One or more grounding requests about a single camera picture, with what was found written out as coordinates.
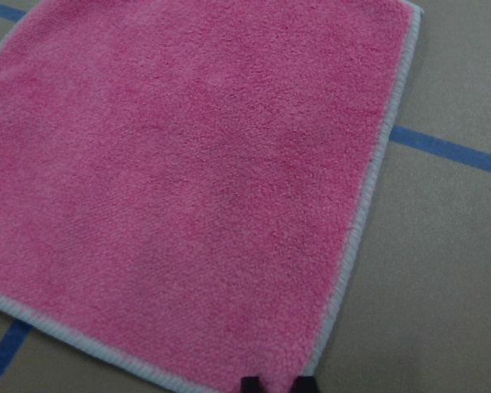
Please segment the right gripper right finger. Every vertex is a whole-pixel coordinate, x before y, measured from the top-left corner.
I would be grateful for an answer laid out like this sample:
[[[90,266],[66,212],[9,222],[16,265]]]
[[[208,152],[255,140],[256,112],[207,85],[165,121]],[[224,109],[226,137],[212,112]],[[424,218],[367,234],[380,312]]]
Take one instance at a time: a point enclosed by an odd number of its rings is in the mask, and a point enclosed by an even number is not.
[[[318,393],[318,383],[315,377],[296,377],[291,386],[291,393]]]

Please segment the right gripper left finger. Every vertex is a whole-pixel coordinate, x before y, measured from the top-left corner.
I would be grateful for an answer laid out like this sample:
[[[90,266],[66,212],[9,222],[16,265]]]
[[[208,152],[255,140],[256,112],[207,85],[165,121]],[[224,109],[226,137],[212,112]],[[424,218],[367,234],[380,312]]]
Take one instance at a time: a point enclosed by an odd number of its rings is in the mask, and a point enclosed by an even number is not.
[[[263,393],[263,385],[259,377],[243,377],[240,393]]]

